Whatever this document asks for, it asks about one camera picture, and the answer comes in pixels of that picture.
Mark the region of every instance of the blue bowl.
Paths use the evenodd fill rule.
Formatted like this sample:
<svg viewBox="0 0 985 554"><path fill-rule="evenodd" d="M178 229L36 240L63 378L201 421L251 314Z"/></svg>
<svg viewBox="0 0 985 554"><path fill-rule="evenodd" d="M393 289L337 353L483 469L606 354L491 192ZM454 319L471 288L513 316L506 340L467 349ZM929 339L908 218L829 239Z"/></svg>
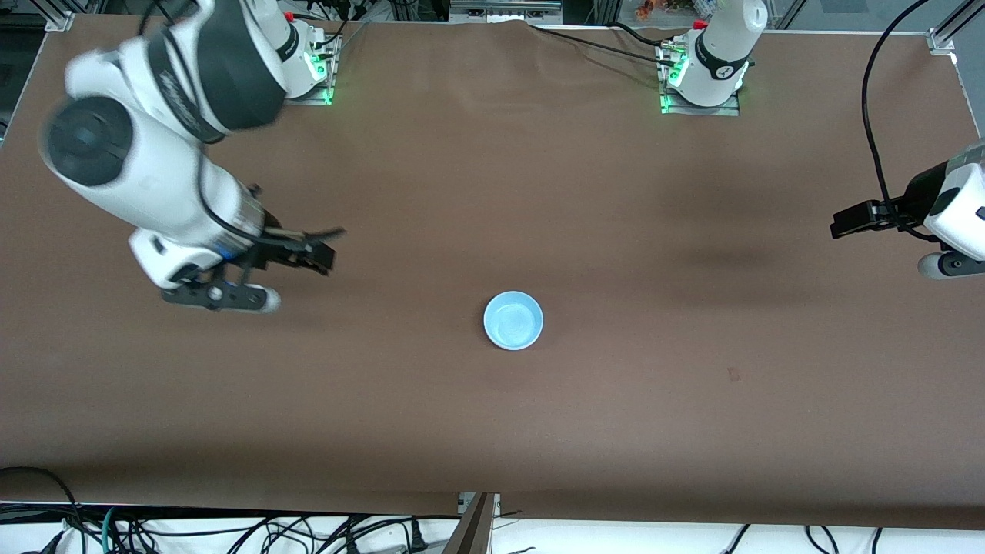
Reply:
<svg viewBox="0 0 985 554"><path fill-rule="evenodd" d="M544 313L530 295L507 291L490 300L483 325L492 344L504 350L523 350L541 336Z"/></svg>

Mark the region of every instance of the cable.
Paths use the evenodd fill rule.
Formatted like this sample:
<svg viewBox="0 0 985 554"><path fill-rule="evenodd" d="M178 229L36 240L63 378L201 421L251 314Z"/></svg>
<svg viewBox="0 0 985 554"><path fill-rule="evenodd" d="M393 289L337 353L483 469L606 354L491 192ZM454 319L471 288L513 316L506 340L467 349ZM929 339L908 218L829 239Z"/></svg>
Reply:
<svg viewBox="0 0 985 554"><path fill-rule="evenodd" d="M171 532L171 531L156 531L152 529L143 528L144 534L154 535L154 536L207 536L216 534L227 534L227 533L239 533L250 529L250 527L237 527L234 529L214 529L209 531L192 531L192 532Z"/></svg>
<svg viewBox="0 0 985 554"><path fill-rule="evenodd" d="M827 539L831 541L832 552L828 552L827 550L821 548L821 546L814 540L814 536L811 534L811 526L804 525L804 534L807 535L807 539L811 541L811 544L818 549L821 554L838 554L838 543L834 542L834 535L832 535L831 531L829 531L824 525L821 525L821 530L827 535Z"/></svg>
<svg viewBox="0 0 985 554"><path fill-rule="evenodd" d="M348 22L349 22L349 20L342 20L342 25L340 25L339 28L335 30L335 33L333 35L329 36L328 38L326 38L325 40L323 40L321 42L316 42L315 45L314 45L314 47L315 48L320 48L320 47L324 46L325 44L328 44L332 40L335 40L339 35L342 34L342 29L344 29L346 27L346 23L348 23Z"/></svg>
<svg viewBox="0 0 985 554"><path fill-rule="evenodd" d="M99 541L102 543L102 554L109 554L109 522L112 520L113 512L115 510L115 506L109 510L106 510L106 515L102 518L102 537Z"/></svg>
<svg viewBox="0 0 985 554"><path fill-rule="evenodd" d="M0 467L0 477L2 477L5 474L9 475L13 473L34 473L37 475L43 475L48 479L54 481L58 485L58 487L62 490L62 493L65 494L65 498L68 499L68 504L72 509L72 514L75 516L76 522L79 524L79 526L85 526L85 521L82 519L82 515L79 514L79 503L76 502L75 495L72 494L72 490L68 488L68 485L65 484L65 481L62 481L61 477L55 475L54 472L48 471L47 469L44 469L42 467L33 467L30 465L11 465L8 467ZM86 554L87 552L89 552L88 542L89 541L86 539L86 536L83 535L82 554Z"/></svg>
<svg viewBox="0 0 985 554"><path fill-rule="evenodd" d="M588 15L585 16L585 21L581 22L581 25L588 25L588 21L592 19L592 16L593 15L595 15L595 8L597 6L598 6L598 4L596 4L595 2L592 2L592 9L591 10L588 10Z"/></svg>
<svg viewBox="0 0 985 554"><path fill-rule="evenodd" d="M315 4L318 4L318 7L321 8L321 13L325 16L325 21L330 21L332 18L328 17L328 12L325 11L325 5L321 2L315 2Z"/></svg>
<svg viewBox="0 0 985 554"><path fill-rule="evenodd" d="M879 538L883 536L883 528L876 527L876 534L872 536L872 554L876 554L876 549L879 548Z"/></svg>
<svg viewBox="0 0 985 554"><path fill-rule="evenodd" d="M154 13L155 8L161 11L161 15L167 20L168 25L174 25L174 18L164 9L161 0L153 0L147 5L144 13L140 16L140 24L137 26L137 36L143 35L147 31L147 22L151 19L151 14Z"/></svg>
<svg viewBox="0 0 985 554"><path fill-rule="evenodd" d="M607 23L606 24L606 27L616 27L616 28L622 29L623 31L629 33L629 36L632 36L633 38L635 38L636 40L639 40L640 42L642 42L644 44L649 44L650 46L659 46L660 45L660 40L650 40L646 36L643 36L643 35L637 33L632 27L630 27L629 25L626 25L624 23L620 23L618 21L613 21L611 23Z"/></svg>
<svg viewBox="0 0 985 554"><path fill-rule="evenodd" d="M722 554L735 554L736 548L739 548L739 543L742 542L743 535L746 534L746 531L748 531L751 526L752 525L750 523L743 525L739 529L739 532L736 533L735 538L732 539L732 544L726 548L725 552Z"/></svg>
<svg viewBox="0 0 985 554"><path fill-rule="evenodd" d="M899 25L907 16L913 13L914 10L926 4L929 0L917 0L910 7L902 11L896 19L892 20L889 27L883 31L880 35L879 40L876 41L876 46L872 49L872 54L869 56L869 63L866 64L865 75L862 77L862 125L865 127L865 136L869 141L869 150L872 151L873 164L876 166L876 179L879 181L879 190L883 194L883 203L886 205L886 212L889 215L889 219L895 223L896 228L901 231L909 233L911 236L920 239L921 241L927 242L940 242L939 239L931 235L925 235L919 231L914 231L909 225L902 222L899 218L899 213L896 212L896 207L892 204L892 199L889 197L889 188L886 185L886 175L883 173L883 160L879 155L879 148L876 147L876 137L872 132L872 123L869 121L869 79L872 76L872 68L876 63L876 56L879 55L880 50L883 49L883 44L886 39L889 38L889 34L892 33L896 26Z"/></svg>
<svg viewBox="0 0 985 554"><path fill-rule="evenodd" d="M564 33L558 33L556 31L551 31L550 29L542 29L540 27L533 27L533 26L531 26L531 29L535 29L535 30L540 31L541 33L544 33L544 34L547 34L547 35L554 35L554 36L558 36L560 38L566 38L568 40L573 40L575 42L581 42L582 44L587 44L589 46L595 46L596 48L601 48L603 50L609 50L610 52L615 52L616 54L622 54L623 56L629 56L631 58L641 59L643 61L648 61L650 63L655 63L657 65L667 65L667 66L674 65L674 62L672 62L671 60L660 60L660 59L657 59L657 58L654 58L654 57L644 56L642 54L637 54L635 52L627 52L625 50L620 50L618 48L613 48L611 46L606 46L605 44L599 44L598 42L592 42L591 40L585 40L584 38L579 38L577 36L565 35Z"/></svg>

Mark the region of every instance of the brown paper tabletop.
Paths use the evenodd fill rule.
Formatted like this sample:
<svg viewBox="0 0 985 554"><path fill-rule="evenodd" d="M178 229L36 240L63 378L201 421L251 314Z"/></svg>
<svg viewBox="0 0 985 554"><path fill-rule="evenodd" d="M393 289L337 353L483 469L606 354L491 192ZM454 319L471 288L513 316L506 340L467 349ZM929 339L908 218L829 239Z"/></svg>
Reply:
<svg viewBox="0 0 985 554"><path fill-rule="evenodd" d="M828 234L878 195L875 36L765 35L742 116L701 118L660 113L646 62L521 23L370 25L334 105L210 150L286 226L349 231L328 278L256 273L284 299L259 316L163 303L131 228L39 158L65 63L135 28L49 35L0 150L0 463L84 502L985 523L985 279ZM976 136L921 36L871 104L896 194ZM545 312L522 352L482 331L510 289Z"/></svg>

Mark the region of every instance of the wire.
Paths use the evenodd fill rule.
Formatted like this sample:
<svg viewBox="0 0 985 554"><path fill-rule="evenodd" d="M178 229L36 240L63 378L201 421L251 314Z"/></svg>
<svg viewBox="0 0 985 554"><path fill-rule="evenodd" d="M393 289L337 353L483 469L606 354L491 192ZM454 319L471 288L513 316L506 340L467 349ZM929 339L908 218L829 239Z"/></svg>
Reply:
<svg viewBox="0 0 985 554"><path fill-rule="evenodd" d="M34 473L37 475L43 475L48 479L54 481L58 488L62 490L65 494L65 498L68 499L68 504L72 509L72 515L75 516L76 522L79 526L85 526L85 520L82 519L82 515L79 514L79 503L75 500L75 495L72 494L72 490L68 488L65 481L62 481L61 477L55 475L54 472L48 471L42 467L33 467L30 465L11 465L7 467L0 467L0 477L3 475L10 475L14 473ZM82 537L82 553L86 554L89 551L88 540L86 540L85 535Z"/></svg>
<svg viewBox="0 0 985 554"><path fill-rule="evenodd" d="M595 9L596 9L596 7L598 7L598 4L596 4L595 2L593 2L592 3L592 9L591 10L588 10L588 15L585 16L585 21L581 22L581 25L588 25L588 21L591 20L592 19L592 16L595 15Z"/></svg>
<svg viewBox="0 0 985 554"><path fill-rule="evenodd" d="M814 536L811 534L811 526L804 525L804 534L807 535L807 539L811 541L811 544L814 545L814 547L818 549L821 554L838 554L838 543L834 542L834 535L832 535L831 531L829 531L824 525L821 525L821 530L827 535L827 539L831 541L832 552L828 552L827 550L821 548L821 546L814 540Z"/></svg>
<svg viewBox="0 0 985 554"><path fill-rule="evenodd" d="M116 507L113 506L109 510L106 510L106 515L102 518L102 537L99 542L102 543L102 554L109 554L109 522L112 521L113 512L116 511Z"/></svg>
<svg viewBox="0 0 985 554"><path fill-rule="evenodd" d="M325 40L322 40L321 42L315 43L314 47L315 48L320 48L320 47L324 46L325 44L328 44L332 40L335 40L339 35L342 34L342 29L344 29L346 27L346 23L348 23L348 22L349 22L349 20L342 20L342 25L340 25L339 28L335 30L335 33L333 35L329 36Z"/></svg>
<svg viewBox="0 0 985 554"><path fill-rule="evenodd" d="M640 42L642 42L644 44L649 44L650 46L659 46L660 45L660 40L650 40L646 36L643 36L643 35L637 33L632 27L630 27L629 25L626 25L624 23L620 23L618 21L613 21L611 23L607 23L606 24L606 27L616 27L616 28L622 29L623 31L629 33L629 36L632 36L633 38L635 38L636 40L639 40Z"/></svg>
<svg viewBox="0 0 985 554"><path fill-rule="evenodd" d="M865 136L869 141L869 150L872 151L873 164L876 166L876 179L879 181L879 190L883 194L883 203L886 205L886 212L889 215L889 219L896 225L897 229L905 231L921 241L940 242L939 239L932 235L925 235L919 231L914 231L900 219L899 213L896 212L896 207L892 204L892 199L889 197L886 175L883 173L883 160L879 155L879 148L876 146L876 137L872 132L872 123L869 121L869 79L872 76L873 65L876 63L876 56L879 55L880 50L883 49L883 44L889 38L889 34L896 29L896 26L913 13L914 10L923 6L928 1L917 0L910 7L903 10L902 13L896 16L896 19L892 20L889 27L886 27L886 30L880 35L879 40L876 41L876 46L872 49L872 54L869 56L869 63L866 64L865 75L862 77L862 125L865 127Z"/></svg>
<svg viewBox="0 0 985 554"><path fill-rule="evenodd" d="M739 532L736 533L735 538L732 539L732 544L725 549L725 552L722 554L735 554L736 548L739 548L739 543L742 542L743 535L746 534L746 531L748 531L751 526L752 525L750 523L743 525L739 529Z"/></svg>
<svg viewBox="0 0 985 554"><path fill-rule="evenodd" d="M362 30L367 27L369 27L368 23L360 23L360 27L356 29L356 32L352 33L352 35L349 36L349 39L343 42L341 46L339 46L339 52L345 50L346 46L348 46L349 43L352 42L357 36L359 36L359 34L362 33Z"/></svg>
<svg viewBox="0 0 985 554"><path fill-rule="evenodd" d="M321 2L315 2L315 4L318 4L318 7L321 8L321 13L322 13L322 15L325 16L325 21L329 21L329 20L332 19L332 18L328 17L328 12L325 11L325 5L324 4L322 4Z"/></svg>
<svg viewBox="0 0 985 554"><path fill-rule="evenodd" d="M876 534L872 536L872 554L876 554L876 549L879 547L879 539L883 536L883 528L876 527Z"/></svg>
<svg viewBox="0 0 985 554"><path fill-rule="evenodd" d="M147 529L141 525L144 534L153 536L207 536L216 534L228 534L228 533L239 533L250 529L250 527L237 527L234 529L213 529L208 531L191 531L191 532L171 532L171 531L157 531L153 529Z"/></svg>
<svg viewBox="0 0 985 554"><path fill-rule="evenodd" d="M625 50L620 50L618 48L613 48L611 46L606 46L605 44L599 44L598 42L592 42L591 40L585 40L584 38L579 38L577 36L565 35L564 33L558 33L556 31L551 31L550 29L542 29L540 27L533 27L533 26L531 26L531 29L536 29L537 31L540 31L541 33L544 33L544 34L547 34L547 35L554 35L554 36L558 36L560 38L566 38L568 40L573 40L575 42L581 42L582 44L587 44L589 46L594 46L596 48L601 48L603 50L609 50L610 52L615 52L616 54L622 54L624 56L629 56L631 58L641 59L643 61L648 61L650 63L655 63L657 65L667 65L667 66L674 65L674 62L672 62L671 60L659 60L657 58L650 57L650 56L644 56L642 54L637 54L635 52L627 52Z"/></svg>
<svg viewBox="0 0 985 554"><path fill-rule="evenodd" d="M340 546L335 551L333 551L332 554L340 554L343 550L346 549L346 546L347 545L349 545L350 543L356 542L357 540L363 538L364 536L366 536L366 535L368 535L370 533L376 532L376 531L378 531L378 530L380 530L380 529L382 529L384 527L388 527L390 525L400 524L401 526L403 526L403 523L405 523L407 521L410 521L410 520L413 520L413 519L420 520L420 519L460 519L460 518L458 518L457 516L426 516L426 517L423 517L423 518L409 517L409 518L381 519L380 521L374 521L373 523L370 523L369 525L367 525L365 527L360 527L358 529L353 529L353 532L351 533L351 535L349 535L349 536L346 537L346 542L344 542L342 544L342 546Z"/></svg>
<svg viewBox="0 0 985 554"><path fill-rule="evenodd" d="M151 19L151 14L154 13L155 8L161 11L161 15L167 20L168 25L174 25L174 18L164 9L161 0L153 0L147 5L147 8L144 9L144 13L140 17L140 25L137 26L137 36L143 35L147 31L147 22Z"/></svg>

